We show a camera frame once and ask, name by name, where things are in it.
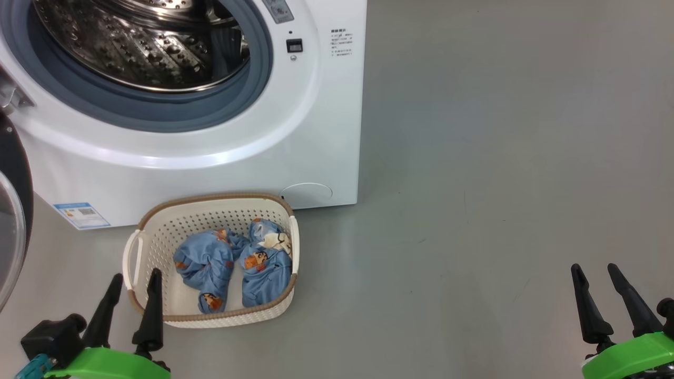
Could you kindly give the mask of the blue energy label sticker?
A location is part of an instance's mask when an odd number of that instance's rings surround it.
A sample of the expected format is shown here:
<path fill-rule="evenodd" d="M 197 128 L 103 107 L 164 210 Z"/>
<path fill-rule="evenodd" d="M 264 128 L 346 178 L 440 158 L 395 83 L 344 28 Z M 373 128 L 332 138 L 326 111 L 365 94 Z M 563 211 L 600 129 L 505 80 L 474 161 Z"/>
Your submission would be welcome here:
<path fill-rule="evenodd" d="M 87 202 L 53 204 L 53 208 L 77 230 L 98 230 L 111 227 L 111 224 Z"/>

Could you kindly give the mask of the grey warning label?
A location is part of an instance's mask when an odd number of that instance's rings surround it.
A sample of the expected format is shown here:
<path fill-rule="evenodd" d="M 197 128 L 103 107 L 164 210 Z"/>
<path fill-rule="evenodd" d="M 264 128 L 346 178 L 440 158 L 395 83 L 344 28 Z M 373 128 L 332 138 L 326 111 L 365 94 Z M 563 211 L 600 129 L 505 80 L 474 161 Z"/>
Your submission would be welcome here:
<path fill-rule="evenodd" d="M 293 12 L 286 0 L 262 0 L 262 2 L 276 24 L 288 23 L 294 20 Z"/>

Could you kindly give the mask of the blue cartoon print garment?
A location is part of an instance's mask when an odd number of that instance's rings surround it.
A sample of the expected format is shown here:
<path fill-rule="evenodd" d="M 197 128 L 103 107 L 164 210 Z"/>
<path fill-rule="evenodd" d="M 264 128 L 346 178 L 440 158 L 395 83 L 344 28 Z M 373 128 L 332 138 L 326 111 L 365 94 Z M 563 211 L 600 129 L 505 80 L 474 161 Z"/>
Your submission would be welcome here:
<path fill-rule="evenodd" d="M 173 255 L 176 272 L 185 285 L 199 291 L 202 314 L 224 312 L 234 264 L 250 240 L 229 228 L 188 236 Z"/>

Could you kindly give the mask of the white front-load washing machine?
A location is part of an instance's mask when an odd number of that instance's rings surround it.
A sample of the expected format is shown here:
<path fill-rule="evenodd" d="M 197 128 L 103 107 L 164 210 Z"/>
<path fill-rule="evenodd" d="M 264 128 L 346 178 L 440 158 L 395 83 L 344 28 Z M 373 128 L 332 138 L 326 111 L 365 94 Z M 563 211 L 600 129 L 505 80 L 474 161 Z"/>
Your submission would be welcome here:
<path fill-rule="evenodd" d="M 278 196 L 296 183 L 331 188 L 330 206 L 356 203 L 368 0 L 286 1 L 294 20 L 276 24 L 254 0 L 273 48 L 261 96 L 239 116 L 198 131 L 135 131 L 61 105 L 27 77 L 0 36 L 0 65 L 35 103 L 7 116 L 26 151 L 34 196 L 56 213 L 53 204 L 90 203 L 111 227 L 135 225 L 183 197 Z M 331 57 L 336 28 L 354 34 L 352 55 Z M 292 38 L 303 39 L 303 52 L 287 53 Z"/>

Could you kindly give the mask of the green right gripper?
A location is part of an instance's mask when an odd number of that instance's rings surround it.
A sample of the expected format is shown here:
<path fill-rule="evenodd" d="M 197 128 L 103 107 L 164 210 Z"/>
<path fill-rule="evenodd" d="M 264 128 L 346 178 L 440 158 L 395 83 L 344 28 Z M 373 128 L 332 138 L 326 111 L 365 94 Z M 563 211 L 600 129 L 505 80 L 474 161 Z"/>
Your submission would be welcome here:
<path fill-rule="evenodd" d="M 661 333 L 662 323 L 616 264 L 608 264 L 607 269 L 614 290 L 628 311 L 635 338 L 614 345 L 610 339 L 613 327 L 601 316 L 580 264 L 573 264 L 571 280 L 582 339 L 597 347 L 609 347 L 585 360 L 581 368 L 583 379 L 623 379 L 674 362 L 674 340 Z"/>

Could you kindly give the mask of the cream perforated laundry basket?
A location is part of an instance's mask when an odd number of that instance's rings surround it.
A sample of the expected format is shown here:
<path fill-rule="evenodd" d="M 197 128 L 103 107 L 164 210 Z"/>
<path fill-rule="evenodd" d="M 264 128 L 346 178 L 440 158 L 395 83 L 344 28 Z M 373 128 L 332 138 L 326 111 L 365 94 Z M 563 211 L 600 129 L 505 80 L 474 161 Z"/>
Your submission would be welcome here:
<path fill-rule="evenodd" d="M 292 244 L 293 269 L 289 285 L 279 299 L 256 307 L 244 307 L 236 280 L 242 269 L 237 266 L 229 286 L 226 310 L 202 314 L 197 290 L 183 283 L 173 255 L 184 240 L 195 233 L 228 228 L 246 234 L 250 223 L 264 218 L 279 224 Z M 124 285 L 135 309 L 143 314 L 148 302 L 147 285 L 153 269 L 162 273 L 163 320 L 175 328 L 227 328 L 270 321 L 290 307 L 299 271 L 300 231 L 293 209 L 282 197 L 255 192 L 211 194 L 184 197 L 159 204 L 139 222 L 128 238 L 122 258 Z"/>

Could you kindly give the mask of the metal door hinge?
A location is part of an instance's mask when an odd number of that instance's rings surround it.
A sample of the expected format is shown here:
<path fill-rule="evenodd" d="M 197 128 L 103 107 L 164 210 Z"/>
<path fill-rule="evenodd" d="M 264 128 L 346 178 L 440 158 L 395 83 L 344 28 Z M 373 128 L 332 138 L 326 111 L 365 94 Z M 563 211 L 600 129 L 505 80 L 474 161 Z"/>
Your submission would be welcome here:
<path fill-rule="evenodd" d="M 16 110 L 32 106 L 35 106 L 35 103 L 0 65 L 0 111 L 9 116 Z"/>

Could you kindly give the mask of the black round glass washer door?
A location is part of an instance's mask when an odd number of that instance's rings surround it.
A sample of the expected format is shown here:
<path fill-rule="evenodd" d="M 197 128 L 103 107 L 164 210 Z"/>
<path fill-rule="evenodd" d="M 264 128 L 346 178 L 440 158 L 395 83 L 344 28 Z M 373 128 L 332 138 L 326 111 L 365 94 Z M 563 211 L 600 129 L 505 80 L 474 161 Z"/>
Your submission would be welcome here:
<path fill-rule="evenodd" d="M 17 128 L 0 111 L 0 312 L 27 256 L 34 220 L 34 190 Z"/>

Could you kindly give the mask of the blue garment with white patch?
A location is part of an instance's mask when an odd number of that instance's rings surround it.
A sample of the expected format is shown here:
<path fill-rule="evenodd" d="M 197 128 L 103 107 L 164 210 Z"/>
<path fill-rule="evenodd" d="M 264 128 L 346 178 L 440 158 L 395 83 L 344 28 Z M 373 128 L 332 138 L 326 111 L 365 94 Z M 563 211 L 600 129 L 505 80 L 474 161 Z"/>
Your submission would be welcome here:
<path fill-rule="evenodd" d="M 293 273 L 291 237 L 277 223 L 256 218 L 250 224 L 249 237 L 239 257 L 243 268 L 242 304 L 246 308 L 279 298 Z"/>

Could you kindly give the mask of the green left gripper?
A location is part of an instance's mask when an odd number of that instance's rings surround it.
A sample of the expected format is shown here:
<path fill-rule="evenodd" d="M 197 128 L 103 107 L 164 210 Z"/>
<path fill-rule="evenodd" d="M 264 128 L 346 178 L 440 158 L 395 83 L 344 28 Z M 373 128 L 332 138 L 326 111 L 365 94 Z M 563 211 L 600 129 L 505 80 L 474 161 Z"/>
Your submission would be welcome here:
<path fill-rule="evenodd" d="M 55 363 L 45 379 L 171 379 L 171 372 L 152 353 L 161 350 L 163 341 L 162 272 L 154 268 L 147 285 L 147 304 L 139 328 L 133 334 L 136 350 L 112 350 L 108 341 L 113 313 L 120 301 L 123 274 L 113 276 L 83 335 L 84 350 L 63 361 L 60 353 L 45 355 Z"/>

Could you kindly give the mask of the black text notice sticker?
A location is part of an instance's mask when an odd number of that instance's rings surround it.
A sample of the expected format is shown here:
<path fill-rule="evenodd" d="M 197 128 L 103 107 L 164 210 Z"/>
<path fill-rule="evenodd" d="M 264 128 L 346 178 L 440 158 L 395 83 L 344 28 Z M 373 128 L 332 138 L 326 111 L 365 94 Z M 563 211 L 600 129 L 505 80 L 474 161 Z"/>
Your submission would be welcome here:
<path fill-rule="evenodd" d="M 347 57 L 353 54 L 354 34 L 347 28 L 330 31 L 331 57 Z"/>

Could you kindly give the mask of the round white filter cover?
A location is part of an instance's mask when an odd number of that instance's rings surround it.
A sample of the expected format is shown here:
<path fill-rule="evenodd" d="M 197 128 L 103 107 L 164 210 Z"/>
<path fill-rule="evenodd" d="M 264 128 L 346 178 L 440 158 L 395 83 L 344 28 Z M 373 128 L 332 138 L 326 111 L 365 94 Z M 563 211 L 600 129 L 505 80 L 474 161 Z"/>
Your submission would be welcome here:
<path fill-rule="evenodd" d="M 279 192 L 279 197 L 293 209 L 330 206 L 332 189 L 322 183 L 296 183 Z"/>

